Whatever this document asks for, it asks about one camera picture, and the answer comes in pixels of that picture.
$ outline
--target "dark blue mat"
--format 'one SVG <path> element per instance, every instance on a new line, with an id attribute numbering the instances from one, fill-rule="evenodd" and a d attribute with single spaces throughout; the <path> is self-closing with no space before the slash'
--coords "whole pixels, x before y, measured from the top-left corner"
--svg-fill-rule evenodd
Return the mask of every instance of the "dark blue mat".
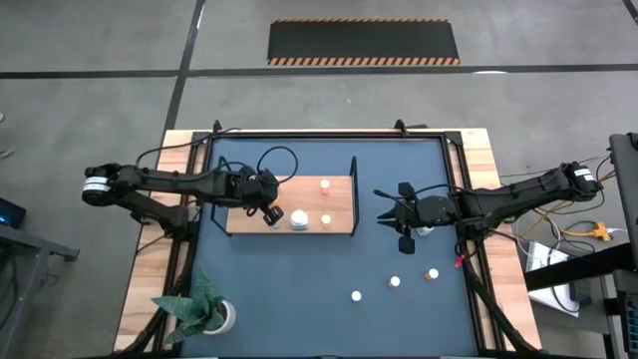
<path id="1" fill-rule="evenodd" d="M 399 181 L 416 188 L 447 182 L 438 141 L 219 140 L 219 156 L 256 165 L 272 146 L 299 158 L 299 175 L 346 176 L 357 156 L 361 221 L 355 237 L 342 235 L 235 235 L 202 222 L 194 268 L 203 267 L 217 293 L 237 309 L 235 326 L 217 336 L 183 342 L 182 357 L 307 357 L 476 355 L 463 272 L 454 267 L 453 227 L 417 239 L 417 253 L 398 250 L 399 234 L 376 223 L 393 203 L 374 188 L 397 192 Z M 277 176 L 292 170 L 285 152 L 263 164 Z M 445 195 L 444 188 L 431 194 Z M 202 214 L 210 216 L 210 206 Z M 225 224 L 226 210 L 215 218 Z M 426 281 L 424 273 L 439 270 Z M 388 280 L 401 278 L 398 288 Z M 353 290 L 363 300 L 350 299 Z"/>

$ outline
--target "wooden table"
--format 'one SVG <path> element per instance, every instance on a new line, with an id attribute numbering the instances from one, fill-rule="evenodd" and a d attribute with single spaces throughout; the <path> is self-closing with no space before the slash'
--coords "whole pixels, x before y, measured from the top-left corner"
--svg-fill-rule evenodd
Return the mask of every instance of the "wooden table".
<path id="1" fill-rule="evenodd" d="M 328 131 L 328 130 L 290 130 L 299 132 Z M 387 131 L 367 130 L 370 132 Z M 486 129 L 412 129 L 411 132 L 441 132 L 459 131 L 463 135 L 466 159 L 470 170 L 470 180 L 474 188 L 499 187 L 498 173 L 489 144 Z M 168 131 L 164 137 L 163 145 L 179 145 L 191 141 L 193 131 L 179 130 Z M 158 170 L 184 172 L 190 147 L 182 147 L 164 150 L 159 154 Z M 197 154 L 195 168 L 200 169 L 203 158 L 203 149 Z M 457 156 L 452 154 L 453 168 L 457 183 L 462 183 L 461 171 Z M 152 193 L 152 197 L 164 204 L 176 205 L 179 203 L 178 194 Z M 509 225 L 503 225 L 500 231 L 511 233 Z M 162 234 L 158 225 L 145 226 L 139 238 L 138 246 L 142 246 Z M 492 285 L 496 301 L 513 326 L 521 335 L 536 348 L 540 348 L 540 338 L 536 329 L 527 288 L 525 286 L 523 272 L 518 261 L 516 244 L 507 238 L 493 235 L 484 243 L 487 262 L 491 275 Z M 122 318 L 114 350 L 121 350 L 131 344 L 140 331 L 147 324 L 157 307 L 151 302 L 151 298 L 161 296 L 170 252 L 170 239 L 162 239 L 158 243 L 146 248 L 135 259 L 132 267 L 131 281 L 127 292 L 126 301 L 122 312 Z M 183 256 L 178 263 L 178 271 L 181 271 Z M 484 306 L 479 304 L 479 311 L 487 348 L 493 348 L 491 324 Z M 507 348 L 513 350 L 507 342 Z"/>

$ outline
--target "wooden tray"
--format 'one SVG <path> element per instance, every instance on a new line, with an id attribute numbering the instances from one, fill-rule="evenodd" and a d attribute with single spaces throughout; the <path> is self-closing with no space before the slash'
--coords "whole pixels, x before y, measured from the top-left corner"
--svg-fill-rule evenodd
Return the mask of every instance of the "wooden tray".
<path id="1" fill-rule="evenodd" d="M 330 181 L 330 193 L 321 193 L 319 182 Z M 350 176 L 296 176 L 279 186 L 279 198 L 275 202 L 284 212 L 276 227 L 263 221 L 260 210 L 249 217 L 242 208 L 228 210 L 226 230 L 229 233 L 305 234 L 305 233 L 350 233 L 354 225 L 353 188 Z M 308 213 L 308 228 L 294 230 L 290 214 L 301 209 Z M 321 224 L 321 216 L 332 217 L 330 226 Z"/>

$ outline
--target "green plant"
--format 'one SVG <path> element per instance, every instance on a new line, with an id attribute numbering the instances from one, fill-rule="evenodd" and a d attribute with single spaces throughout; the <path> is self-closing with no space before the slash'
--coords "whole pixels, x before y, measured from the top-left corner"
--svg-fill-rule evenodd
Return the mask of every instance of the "green plant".
<path id="1" fill-rule="evenodd" d="M 164 296 L 152 299 L 161 309 L 181 320 L 181 324 L 168 335 L 164 344 L 174 344 L 204 330 L 215 330 L 223 325 L 225 318 L 220 311 L 223 308 L 223 297 L 214 296 L 212 283 L 202 268 L 195 278 L 191 294 L 191 298 Z"/>

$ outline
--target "white pot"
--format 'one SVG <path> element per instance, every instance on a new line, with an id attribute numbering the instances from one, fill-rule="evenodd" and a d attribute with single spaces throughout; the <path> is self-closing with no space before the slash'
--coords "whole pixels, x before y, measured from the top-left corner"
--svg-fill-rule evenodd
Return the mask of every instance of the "white pot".
<path id="1" fill-rule="evenodd" d="M 235 320 L 237 319 L 237 312 L 235 311 L 234 305 L 227 300 L 222 300 L 221 304 L 226 308 L 226 320 L 223 324 L 215 329 L 215 330 L 204 330 L 204 334 L 215 335 L 222 334 L 230 330 L 233 325 L 235 325 Z"/>

